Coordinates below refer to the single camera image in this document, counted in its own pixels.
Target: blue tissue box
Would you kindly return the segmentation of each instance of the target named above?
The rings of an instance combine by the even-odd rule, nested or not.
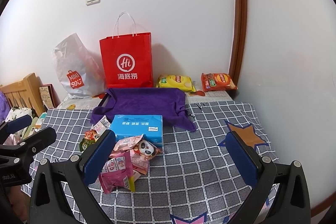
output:
[[[163,146],[161,115],[115,115],[110,129],[115,133],[116,142],[143,134],[153,145]]]

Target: haidilao logo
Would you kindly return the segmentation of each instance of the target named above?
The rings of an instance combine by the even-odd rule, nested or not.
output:
[[[135,60],[133,56],[129,54],[121,54],[117,58],[117,66],[121,71],[129,72],[134,69]]]

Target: orange chip bag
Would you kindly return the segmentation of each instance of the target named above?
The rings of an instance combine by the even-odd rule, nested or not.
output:
[[[202,73],[201,82],[203,91],[213,90],[236,90],[237,86],[233,83],[231,77],[225,73]]]
[[[97,135],[97,131],[95,131],[94,129],[90,129],[89,131],[86,131],[84,133],[84,138],[87,139],[87,140],[95,140],[96,141],[96,138],[95,138],[96,135]]]

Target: blue foam pad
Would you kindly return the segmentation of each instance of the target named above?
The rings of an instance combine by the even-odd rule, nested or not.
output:
[[[83,182],[89,185],[96,182],[107,158],[116,144],[116,136],[110,131],[83,166]]]
[[[258,183],[258,168],[231,132],[225,137],[225,146],[244,182],[254,188]]]
[[[7,133],[14,134],[25,127],[30,126],[32,123],[32,118],[27,114],[20,118],[15,119],[14,121],[8,122]]]

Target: plastic bag handle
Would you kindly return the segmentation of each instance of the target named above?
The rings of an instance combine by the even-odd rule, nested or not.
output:
[[[115,31],[115,29],[116,29],[116,26],[117,26],[117,32],[118,32],[118,37],[119,37],[119,19],[120,19],[120,17],[121,17],[122,15],[124,15],[124,14],[127,14],[128,17],[129,17],[129,19],[131,19],[131,20],[133,21],[134,26],[135,26],[135,35],[138,35],[138,34],[137,34],[137,25],[136,25],[136,23],[135,23],[134,18],[133,18],[128,12],[122,12],[122,13],[118,16],[118,19],[117,19],[117,21],[116,21],[116,23],[115,23],[115,25],[114,25],[113,32],[112,32],[112,38],[114,37],[114,31]],[[134,36],[133,23],[132,23],[132,35]]]

